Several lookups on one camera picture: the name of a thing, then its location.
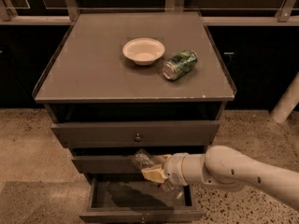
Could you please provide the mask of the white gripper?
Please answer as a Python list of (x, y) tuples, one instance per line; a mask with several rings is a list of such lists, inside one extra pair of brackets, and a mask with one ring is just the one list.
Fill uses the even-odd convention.
[(148, 181), (162, 184), (167, 178), (174, 186), (187, 186), (188, 183), (182, 172), (182, 164), (186, 153), (155, 155), (152, 160), (155, 164), (164, 164), (161, 166), (144, 168), (142, 175)]

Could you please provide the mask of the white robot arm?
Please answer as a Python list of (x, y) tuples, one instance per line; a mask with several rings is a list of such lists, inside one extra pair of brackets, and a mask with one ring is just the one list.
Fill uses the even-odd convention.
[(261, 190), (294, 210), (299, 210), (299, 174), (256, 161), (226, 146), (210, 147), (204, 154), (176, 153), (155, 158), (141, 170), (145, 179), (174, 186), (238, 190), (250, 186)]

